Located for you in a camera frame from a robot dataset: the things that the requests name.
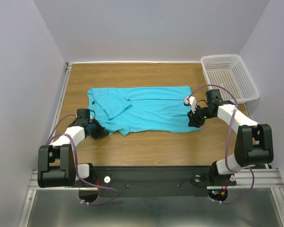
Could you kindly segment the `white plastic basket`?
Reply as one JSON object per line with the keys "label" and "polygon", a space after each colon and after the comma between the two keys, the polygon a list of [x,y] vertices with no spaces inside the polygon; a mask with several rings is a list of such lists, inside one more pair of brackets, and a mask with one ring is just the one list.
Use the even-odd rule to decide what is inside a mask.
{"label": "white plastic basket", "polygon": [[221,86],[236,98],[239,104],[257,100],[259,91],[243,59],[236,54],[208,55],[201,58],[204,79],[210,84]]}

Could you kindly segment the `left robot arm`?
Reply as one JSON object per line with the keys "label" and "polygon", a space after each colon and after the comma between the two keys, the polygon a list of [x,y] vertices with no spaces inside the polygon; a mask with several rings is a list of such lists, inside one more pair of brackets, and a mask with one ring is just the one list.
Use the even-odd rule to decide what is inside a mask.
{"label": "left robot arm", "polygon": [[95,111],[78,109],[75,120],[66,131],[50,135],[46,145],[38,150],[37,182],[41,188],[73,186],[78,179],[78,159],[74,150],[88,136],[95,140],[109,135],[109,132],[91,115]]}

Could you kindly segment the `aluminium frame rail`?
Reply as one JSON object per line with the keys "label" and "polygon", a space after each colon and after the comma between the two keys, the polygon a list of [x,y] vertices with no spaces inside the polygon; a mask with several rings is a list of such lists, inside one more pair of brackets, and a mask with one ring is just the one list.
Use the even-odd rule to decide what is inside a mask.
{"label": "aluminium frame rail", "polygon": [[[284,188],[284,182],[279,169],[252,169],[254,173],[254,189],[256,188]],[[228,186],[229,189],[247,189],[252,184],[252,174],[249,170],[243,169],[235,174],[236,185]],[[37,183],[37,171],[31,174],[29,190],[74,190],[74,187],[52,187],[40,188]]]}

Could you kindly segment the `turquoise t-shirt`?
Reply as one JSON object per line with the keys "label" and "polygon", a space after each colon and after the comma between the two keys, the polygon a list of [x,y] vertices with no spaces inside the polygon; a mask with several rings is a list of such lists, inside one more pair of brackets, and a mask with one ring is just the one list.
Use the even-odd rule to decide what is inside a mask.
{"label": "turquoise t-shirt", "polygon": [[184,98],[191,93],[188,86],[90,88],[89,109],[109,134],[120,132],[168,131],[185,133],[199,131],[188,125]]}

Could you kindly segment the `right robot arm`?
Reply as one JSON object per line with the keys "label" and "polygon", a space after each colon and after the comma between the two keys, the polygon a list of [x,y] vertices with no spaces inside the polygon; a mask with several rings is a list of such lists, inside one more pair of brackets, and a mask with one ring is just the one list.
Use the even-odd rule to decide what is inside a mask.
{"label": "right robot arm", "polygon": [[200,128],[207,119],[219,118],[228,124],[229,132],[236,133],[233,154],[225,154],[224,159],[212,163],[209,182],[227,182],[234,173],[244,168],[271,163],[274,159],[272,128],[239,111],[237,101],[223,100],[218,89],[209,90],[205,95],[206,107],[198,105],[192,95],[184,99],[184,104],[190,107],[188,125]]}

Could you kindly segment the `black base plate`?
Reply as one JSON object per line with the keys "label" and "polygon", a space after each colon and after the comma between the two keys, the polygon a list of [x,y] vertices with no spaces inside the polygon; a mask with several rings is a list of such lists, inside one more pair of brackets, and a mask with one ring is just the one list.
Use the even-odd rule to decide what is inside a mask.
{"label": "black base plate", "polygon": [[80,177],[100,184],[100,198],[119,197],[206,197],[207,188],[235,186],[230,175],[219,175],[210,166],[89,166],[89,176]]}

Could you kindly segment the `left aluminium side rail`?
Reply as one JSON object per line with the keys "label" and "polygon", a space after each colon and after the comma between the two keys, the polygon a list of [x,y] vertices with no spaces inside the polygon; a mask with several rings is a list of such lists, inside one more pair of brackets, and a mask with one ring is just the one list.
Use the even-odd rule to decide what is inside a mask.
{"label": "left aluminium side rail", "polygon": [[64,100],[64,96],[65,96],[66,88],[67,88],[67,85],[68,85],[69,77],[70,77],[70,74],[71,74],[72,66],[73,66],[72,62],[66,63],[66,72],[65,72],[64,79],[63,79],[60,95],[59,95],[59,98],[58,98],[58,103],[57,103],[57,107],[56,107],[56,110],[55,110],[55,114],[54,114],[54,117],[53,117],[53,123],[52,123],[51,129],[50,129],[49,137],[46,141],[46,144],[48,143],[49,139],[54,135],[54,133],[56,131],[56,127],[58,125],[60,112],[61,112],[61,108],[62,108],[62,103],[63,103],[63,100]]}

